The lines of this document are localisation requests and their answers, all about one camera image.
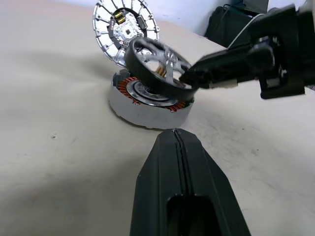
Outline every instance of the table surface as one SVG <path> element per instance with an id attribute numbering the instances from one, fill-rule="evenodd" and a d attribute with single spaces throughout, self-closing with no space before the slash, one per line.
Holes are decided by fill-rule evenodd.
<path id="1" fill-rule="evenodd" d="M 108 104 L 119 70 L 92 13 L 0 0 L 0 235 L 128 235 L 136 177 L 160 131 Z M 161 41 L 191 63 L 221 46 L 167 22 Z M 257 82 L 201 90 L 183 129 L 233 187 L 253 236 L 315 232 L 315 92 L 261 100 Z"/>

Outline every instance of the white tabletop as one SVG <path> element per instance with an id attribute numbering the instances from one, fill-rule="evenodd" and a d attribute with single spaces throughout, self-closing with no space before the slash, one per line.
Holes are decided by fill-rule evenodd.
<path id="1" fill-rule="evenodd" d="M 0 0 L 0 235 L 126 236 L 136 177 L 160 131 L 108 105 L 119 70 L 92 9 Z M 167 22 L 191 63 L 221 46 Z M 233 187 L 253 236 L 315 232 L 315 92 L 264 101 L 256 82 L 201 90 L 183 129 Z"/>

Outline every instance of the black rubber ring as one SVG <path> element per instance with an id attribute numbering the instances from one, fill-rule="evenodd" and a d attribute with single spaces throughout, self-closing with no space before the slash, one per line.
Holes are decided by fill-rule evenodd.
<path id="1" fill-rule="evenodd" d="M 161 94 L 169 98 L 175 98 L 179 101 L 188 101 L 193 98 L 197 91 L 197 88 L 184 88 L 177 87 L 169 84 L 164 79 L 159 78 L 157 74 L 148 69 L 139 56 L 136 54 L 137 40 L 144 39 L 148 43 L 154 44 L 159 49 L 164 49 L 162 43 L 157 42 L 149 38 L 137 37 L 133 39 L 125 53 L 125 62 L 127 69 L 131 74 L 141 80 L 142 84 L 150 88 L 154 93 Z M 173 49 L 169 48 L 174 55 L 181 61 L 188 63 L 180 54 Z"/>

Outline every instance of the white wall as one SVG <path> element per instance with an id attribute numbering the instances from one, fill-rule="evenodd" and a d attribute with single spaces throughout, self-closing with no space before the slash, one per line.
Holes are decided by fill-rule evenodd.
<path id="1" fill-rule="evenodd" d="M 94 6 L 97 0 L 63 0 L 83 6 Z M 283 7 L 292 3 L 300 6 L 305 0 L 269 0 L 268 8 Z M 209 17 L 217 6 L 229 0 L 146 0 L 157 19 L 179 24 L 199 35 L 208 26 Z"/>

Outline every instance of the white cable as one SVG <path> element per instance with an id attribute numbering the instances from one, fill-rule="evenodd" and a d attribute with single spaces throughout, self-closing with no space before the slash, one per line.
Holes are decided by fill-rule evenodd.
<path id="1" fill-rule="evenodd" d="M 261 16 L 261 15 L 263 15 L 263 14 L 258 14 L 258 15 L 256 15 L 255 17 L 253 17 L 253 18 L 251 19 L 251 21 L 249 21 L 248 24 L 241 30 L 241 32 L 239 32 L 239 34 L 238 34 L 238 35 L 235 37 L 235 39 L 231 42 L 231 44 L 228 46 L 228 48 L 230 48 L 230 47 L 233 45 L 233 43 L 235 43 L 235 41 L 238 39 L 238 37 L 244 32 L 244 30 L 246 30 L 247 27 L 248 27 L 258 16 Z"/>

